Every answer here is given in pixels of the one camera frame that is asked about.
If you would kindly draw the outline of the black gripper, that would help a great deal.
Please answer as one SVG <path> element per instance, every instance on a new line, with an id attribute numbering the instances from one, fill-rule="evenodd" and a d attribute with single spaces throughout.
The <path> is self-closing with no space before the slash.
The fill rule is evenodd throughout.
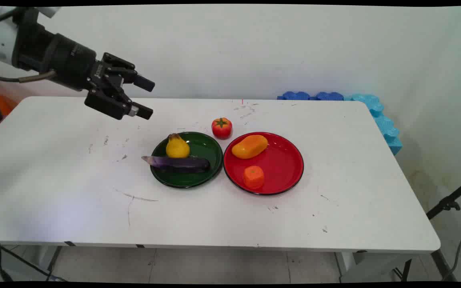
<path id="1" fill-rule="evenodd" d="M 55 34 L 46 48 L 46 71 L 55 72 L 50 81 L 72 90 L 88 89 L 84 104 L 116 120 L 126 115 L 149 120 L 153 109 L 131 100 L 122 86 L 133 84 L 152 92 L 155 82 L 141 76 L 134 64 L 107 52 L 102 57 L 104 74 L 123 80 L 88 81 L 95 62 L 95 51 L 61 34 Z"/>

